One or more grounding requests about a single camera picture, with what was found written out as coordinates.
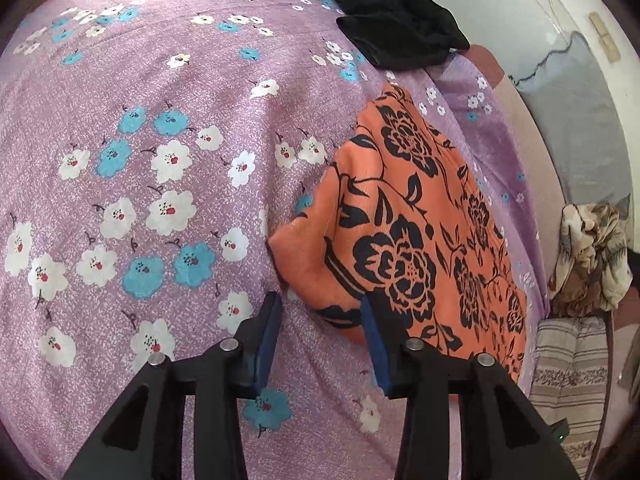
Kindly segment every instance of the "striped fabric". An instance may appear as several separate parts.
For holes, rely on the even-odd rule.
[[[584,478],[607,395],[607,332],[600,318],[543,319],[530,401],[548,424],[567,419],[562,447]]]

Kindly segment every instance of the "silver screw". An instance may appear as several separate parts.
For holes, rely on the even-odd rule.
[[[228,337],[227,339],[223,339],[220,341],[220,348],[225,352],[231,352],[240,346],[238,339],[234,339],[232,337]]]
[[[164,363],[164,358],[166,356],[162,352],[152,352],[148,358],[146,358],[146,362],[152,366],[158,366]]]
[[[477,359],[482,366],[493,366],[495,363],[494,356],[487,353],[478,354]]]
[[[418,351],[424,348],[424,341],[419,337],[410,337],[409,339],[406,340],[404,345],[409,350]]]

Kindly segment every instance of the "black flower print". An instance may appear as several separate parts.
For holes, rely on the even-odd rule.
[[[484,202],[481,202],[477,196],[470,195],[468,212],[469,217],[474,223],[478,244],[483,249],[486,249],[489,245],[489,240],[486,232],[486,226],[489,223],[489,211],[486,208],[486,204]]]
[[[412,160],[428,176],[437,175],[438,167],[431,158],[431,147],[411,115],[402,110],[396,112],[388,106],[377,108],[386,124],[380,133],[389,153],[404,160]]]
[[[353,256],[356,272],[384,289],[406,327],[412,326],[414,317],[418,321],[431,319],[436,266],[424,251],[416,224],[400,215],[388,235],[376,233],[356,241]]]
[[[522,332],[524,328],[524,318],[522,317],[522,306],[520,305],[520,298],[511,291],[509,297],[509,313],[507,314],[507,329],[509,332]]]
[[[469,271],[466,259],[457,256],[453,265],[453,277],[460,294],[460,323],[465,328],[471,328],[474,322],[479,322],[481,291],[478,279]]]

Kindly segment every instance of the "orange floral cloth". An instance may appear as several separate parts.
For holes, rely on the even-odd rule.
[[[385,85],[355,131],[312,205],[270,238],[280,275],[357,342],[360,298],[382,289],[408,335],[457,357],[487,351],[516,381],[526,297],[462,156],[399,86]]]

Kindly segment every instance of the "purple floral bedsheet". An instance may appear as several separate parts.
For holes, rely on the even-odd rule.
[[[151,352],[200,354],[280,290],[265,239],[385,80],[457,145],[503,226],[529,299],[528,390],[545,282],[492,90],[455,55],[429,74],[376,70],[339,15],[332,0],[51,0],[14,35],[0,58],[0,418],[46,478]],[[365,349],[280,291],[270,386],[239,406],[250,478],[391,478],[404,402],[375,387]],[[188,424],[184,438],[190,478]],[[454,478],[454,420],[451,438]]]

